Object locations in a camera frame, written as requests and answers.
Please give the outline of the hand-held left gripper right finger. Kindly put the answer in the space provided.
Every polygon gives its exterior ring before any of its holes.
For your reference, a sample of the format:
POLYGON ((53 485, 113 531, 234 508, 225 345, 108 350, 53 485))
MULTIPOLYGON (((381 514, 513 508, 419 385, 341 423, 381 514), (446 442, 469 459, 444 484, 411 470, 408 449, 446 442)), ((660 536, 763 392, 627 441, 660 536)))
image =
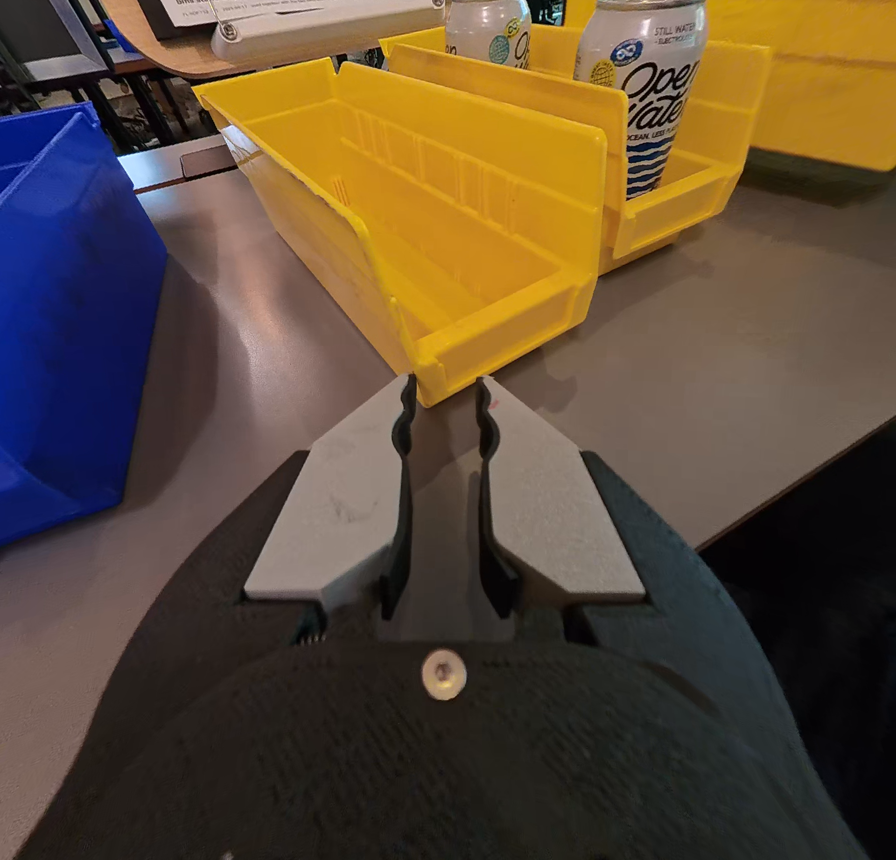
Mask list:
POLYGON ((479 577, 501 619, 642 604, 646 588, 579 447, 491 376, 476 380, 479 577))

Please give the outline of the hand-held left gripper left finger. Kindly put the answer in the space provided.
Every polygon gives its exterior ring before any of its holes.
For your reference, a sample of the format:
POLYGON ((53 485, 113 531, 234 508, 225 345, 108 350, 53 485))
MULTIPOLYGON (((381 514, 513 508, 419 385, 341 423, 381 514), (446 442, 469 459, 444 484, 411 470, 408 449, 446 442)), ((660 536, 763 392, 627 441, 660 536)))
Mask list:
POLYGON ((416 409, 417 379, 400 375, 312 444, 246 598, 305 601, 329 616, 374 597, 392 619, 409 579, 416 409))

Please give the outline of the yellow plastic bin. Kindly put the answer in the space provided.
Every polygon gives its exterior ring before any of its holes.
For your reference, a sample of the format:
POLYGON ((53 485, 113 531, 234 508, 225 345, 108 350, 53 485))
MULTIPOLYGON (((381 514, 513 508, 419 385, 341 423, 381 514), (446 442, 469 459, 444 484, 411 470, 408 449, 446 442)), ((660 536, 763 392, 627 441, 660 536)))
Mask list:
MULTIPOLYGON (((566 0, 581 28, 596 0, 566 0)), ((895 0, 709 0, 710 38, 766 46, 756 148, 871 171, 895 166, 895 0)))
POLYGON ((723 211, 745 166, 773 53, 708 42, 660 187, 627 201, 622 93, 573 80, 581 34, 581 28, 533 26, 530 70, 449 56, 444 27, 381 38, 379 44, 390 71, 603 130, 603 275, 675 243, 682 231, 723 211))
POLYGON ((599 127, 330 59, 194 92, 279 236, 425 406, 586 317, 599 127))

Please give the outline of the blue plastic bin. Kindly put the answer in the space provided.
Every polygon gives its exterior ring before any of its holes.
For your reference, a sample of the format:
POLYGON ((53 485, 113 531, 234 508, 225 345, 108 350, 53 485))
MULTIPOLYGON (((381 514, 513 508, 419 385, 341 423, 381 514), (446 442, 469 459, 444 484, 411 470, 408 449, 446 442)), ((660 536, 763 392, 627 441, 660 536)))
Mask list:
POLYGON ((1 121, 1 544, 118 505, 168 252, 89 102, 1 121))

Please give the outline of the white blue striped can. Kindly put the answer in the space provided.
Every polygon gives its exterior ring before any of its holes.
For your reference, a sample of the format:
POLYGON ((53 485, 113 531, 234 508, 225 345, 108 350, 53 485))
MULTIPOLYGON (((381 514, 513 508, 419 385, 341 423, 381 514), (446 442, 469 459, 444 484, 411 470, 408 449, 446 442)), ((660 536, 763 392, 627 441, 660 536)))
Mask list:
POLYGON ((532 15, 527 0, 452 0, 445 23, 444 51, 528 70, 531 36, 532 15))
POLYGON ((656 190, 708 43, 708 0, 596 0, 574 79, 627 96, 625 198, 656 190))

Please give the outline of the person's dark clothing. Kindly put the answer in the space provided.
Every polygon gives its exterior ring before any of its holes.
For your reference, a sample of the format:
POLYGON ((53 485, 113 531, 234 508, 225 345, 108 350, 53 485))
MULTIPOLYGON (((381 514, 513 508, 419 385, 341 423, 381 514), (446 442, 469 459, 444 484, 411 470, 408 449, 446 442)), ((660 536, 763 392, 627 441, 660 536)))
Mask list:
POLYGON ((703 549, 772 665, 823 785, 895 857, 895 425, 703 549))

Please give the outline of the white document stand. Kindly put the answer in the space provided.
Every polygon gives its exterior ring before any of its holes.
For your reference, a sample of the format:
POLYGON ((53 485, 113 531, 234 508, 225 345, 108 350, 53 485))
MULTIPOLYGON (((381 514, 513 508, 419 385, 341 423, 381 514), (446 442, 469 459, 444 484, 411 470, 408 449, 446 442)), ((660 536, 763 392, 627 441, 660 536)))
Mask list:
POLYGON ((445 9, 364 16, 312 23, 311 14, 265 14, 231 21, 239 39, 223 40, 214 30, 210 49, 238 69, 264 69, 374 48, 382 38, 444 25, 445 9))

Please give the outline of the instruction sheet on stand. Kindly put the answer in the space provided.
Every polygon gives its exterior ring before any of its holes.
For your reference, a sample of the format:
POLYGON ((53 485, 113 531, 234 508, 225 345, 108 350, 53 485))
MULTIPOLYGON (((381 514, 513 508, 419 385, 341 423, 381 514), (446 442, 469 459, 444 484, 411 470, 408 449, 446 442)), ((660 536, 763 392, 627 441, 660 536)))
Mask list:
MULTIPOLYGON (((210 49, 211 36, 218 24, 179 28, 179 35, 158 40, 137 0, 99 0, 111 20, 142 55, 163 70, 185 78, 207 79, 263 69, 238 69, 219 60, 210 49)), ((444 1, 445 19, 449 0, 444 1)), ((313 16, 312 23, 322 22, 313 16)))

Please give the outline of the black clipboard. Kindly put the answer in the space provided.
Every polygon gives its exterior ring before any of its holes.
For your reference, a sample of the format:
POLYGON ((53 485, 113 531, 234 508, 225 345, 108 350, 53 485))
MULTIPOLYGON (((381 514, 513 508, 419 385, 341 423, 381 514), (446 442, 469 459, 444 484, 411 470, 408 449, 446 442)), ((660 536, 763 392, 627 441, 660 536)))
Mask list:
POLYGON ((169 40, 178 37, 179 28, 173 25, 171 17, 162 0, 137 0, 153 35, 158 40, 169 40))

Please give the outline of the silver framed black panel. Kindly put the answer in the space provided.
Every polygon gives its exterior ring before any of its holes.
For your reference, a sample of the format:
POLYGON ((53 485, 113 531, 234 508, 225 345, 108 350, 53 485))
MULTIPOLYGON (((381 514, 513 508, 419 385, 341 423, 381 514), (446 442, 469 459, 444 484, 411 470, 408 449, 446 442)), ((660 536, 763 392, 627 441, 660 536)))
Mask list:
POLYGON ((25 84, 114 70, 77 0, 1 0, 1 43, 3 62, 25 84))

